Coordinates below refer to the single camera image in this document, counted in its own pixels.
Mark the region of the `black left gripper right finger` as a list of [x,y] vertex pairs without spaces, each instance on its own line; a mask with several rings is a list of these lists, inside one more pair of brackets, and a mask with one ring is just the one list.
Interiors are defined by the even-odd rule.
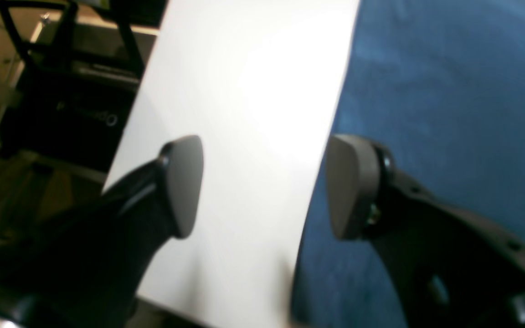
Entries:
[[525,328],[525,243],[436,199],[382,144],[333,134],[325,152],[339,240],[377,252],[411,328]]

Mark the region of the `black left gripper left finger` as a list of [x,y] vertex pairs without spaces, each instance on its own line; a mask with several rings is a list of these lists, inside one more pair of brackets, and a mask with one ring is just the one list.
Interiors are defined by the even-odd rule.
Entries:
[[25,328],[123,328],[156,252],[189,237],[200,137],[164,144],[99,199],[0,243],[0,320]]

